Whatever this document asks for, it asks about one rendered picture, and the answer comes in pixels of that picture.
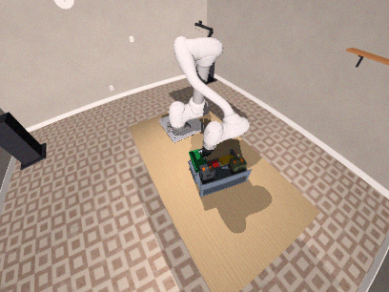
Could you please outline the yellow bin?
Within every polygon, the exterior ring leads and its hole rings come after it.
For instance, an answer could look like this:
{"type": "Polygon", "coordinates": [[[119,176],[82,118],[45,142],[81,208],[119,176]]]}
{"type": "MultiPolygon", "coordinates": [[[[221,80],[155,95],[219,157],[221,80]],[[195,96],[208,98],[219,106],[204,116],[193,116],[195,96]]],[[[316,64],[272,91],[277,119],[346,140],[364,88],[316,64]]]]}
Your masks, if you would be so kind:
{"type": "Polygon", "coordinates": [[[222,156],[220,157],[218,160],[220,162],[221,165],[224,165],[224,164],[228,164],[229,163],[229,160],[230,158],[233,158],[234,156],[232,155],[227,155],[227,156],[222,156]],[[225,163],[224,163],[225,162],[225,163]]]}

